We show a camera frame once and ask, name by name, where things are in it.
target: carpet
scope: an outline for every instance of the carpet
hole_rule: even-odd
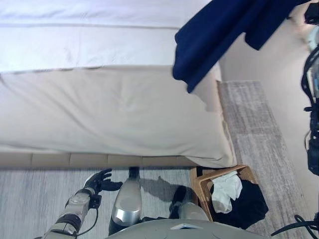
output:
[[[266,218],[249,227],[248,231],[272,238],[272,232],[295,222],[295,214],[309,220],[295,169],[261,83],[223,82],[219,90],[238,164],[251,167],[269,207]],[[279,234],[276,238],[312,237],[301,228]]]
[[[33,239],[42,236],[58,219],[68,198],[83,187],[87,177],[98,170],[0,170],[0,235],[3,239]],[[128,168],[113,170],[112,180],[124,182]],[[178,185],[187,188],[190,201],[189,169],[141,168],[142,218],[168,217]],[[81,239],[103,239],[109,231],[117,192],[102,192],[95,228]],[[95,210],[90,210],[82,230],[91,227]]]

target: wooden box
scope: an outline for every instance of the wooden box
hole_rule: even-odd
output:
[[[232,171],[237,171],[237,175],[244,180],[248,180],[254,184],[257,181],[251,171],[250,167],[247,165],[237,165],[232,168],[219,169],[219,170],[203,170],[202,176],[197,175],[196,168],[191,170],[191,184],[196,196],[198,198],[199,205],[204,209],[210,221],[214,220],[215,211],[212,208],[211,203],[211,193],[210,188],[213,185],[212,179],[218,178],[224,174],[230,173]]]

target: mattress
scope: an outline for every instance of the mattress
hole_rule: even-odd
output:
[[[2,74],[0,144],[59,152],[181,155],[236,164],[216,86],[211,105],[171,67],[108,67]]]
[[[0,72],[172,65],[178,29],[208,0],[0,0]]]

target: wire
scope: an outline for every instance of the wire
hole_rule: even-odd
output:
[[[94,222],[93,226],[92,226],[90,229],[86,230],[85,232],[82,232],[82,233],[78,234],[75,239],[77,239],[79,236],[81,236],[81,235],[83,235],[83,234],[86,234],[86,233],[88,233],[90,230],[92,230],[93,227],[95,227],[95,225],[96,225],[96,223],[97,223],[97,221],[98,221],[98,218],[99,218],[99,210],[96,208],[96,218],[95,218],[95,222]]]
[[[305,65],[304,65],[304,72],[303,72],[303,76],[302,76],[302,80],[301,80],[301,87],[304,91],[304,93],[308,96],[309,100],[310,100],[310,104],[313,107],[315,102],[312,96],[312,93],[310,91],[309,88],[309,82],[308,82],[308,78],[307,78],[307,72],[308,70],[311,68],[311,66],[313,65],[313,63],[317,60],[317,58],[319,58],[319,44],[318,46],[310,53],[310,55],[308,56],[308,58],[306,59]]]
[[[311,130],[309,130],[306,135],[305,135],[305,138],[304,138],[304,146],[305,146],[305,150],[308,151],[308,147],[307,147],[307,141],[308,141],[308,137],[311,133]]]
[[[304,222],[305,220],[299,216],[299,215],[295,215],[295,219],[297,222]],[[313,237],[313,238],[317,238],[316,235],[311,231],[311,229],[318,231],[318,225],[315,224],[315,226],[306,226],[307,231],[309,232],[309,234]]]
[[[274,233],[271,234],[273,237],[274,235],[277,235],[279,233],[285,232],[287,230],[293,229],[293,228],[300,228],[305,227],[307,231],[309,232],[310,236],[312,236],[313,239],[319,239],[311,230],[318,231],[318,222],[317,222],[317,215],[315,216],[315,219],[313,221],[305,221],[300,215],[295,215],[296,223],[292,223],[290,225],[287,225]]]

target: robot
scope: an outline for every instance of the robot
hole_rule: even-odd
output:
[[[126,182],[112,182],[112,169],[106,169],[89,177],[82,189],[69,198],[56,223],[35,239],[77,239],[94,227],[98,219],[102,190],[119,190],[109,226],[108,239],[264,239],[264,237],[228,225],[208,220],[204,210],[193,203],[175,207],[178,219],[140,219],[142,211],[141,187],[138,169],[130,169]],[[79,233],[90,209],[96,209],[93,227]]]

